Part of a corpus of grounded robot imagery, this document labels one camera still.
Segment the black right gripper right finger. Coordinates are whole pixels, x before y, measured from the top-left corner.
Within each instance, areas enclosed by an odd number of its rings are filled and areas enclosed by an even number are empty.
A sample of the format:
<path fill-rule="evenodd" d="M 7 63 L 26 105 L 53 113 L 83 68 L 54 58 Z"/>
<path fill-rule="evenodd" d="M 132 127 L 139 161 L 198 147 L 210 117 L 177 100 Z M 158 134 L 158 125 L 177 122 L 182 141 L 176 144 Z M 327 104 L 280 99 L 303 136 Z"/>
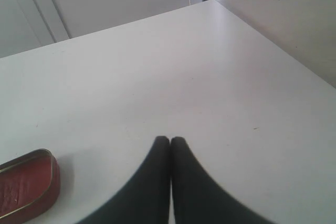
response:
<path fill-rule="evenodd" d="M 224 191 L 198 162 L 186 140 L 171 139 L 176 223 L 270 223 Z"/>

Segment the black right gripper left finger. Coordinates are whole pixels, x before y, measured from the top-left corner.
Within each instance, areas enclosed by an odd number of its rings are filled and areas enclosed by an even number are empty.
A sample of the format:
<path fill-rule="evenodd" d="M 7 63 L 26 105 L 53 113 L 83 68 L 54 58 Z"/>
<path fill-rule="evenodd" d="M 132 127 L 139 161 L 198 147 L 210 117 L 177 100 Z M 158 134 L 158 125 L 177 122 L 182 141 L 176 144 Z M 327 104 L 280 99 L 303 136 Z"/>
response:
<path fill-rule="evenodd" d="M 80 223 L 168 223 L 170 169 L 170 140 L 157 136 L 127 183 Z"/>

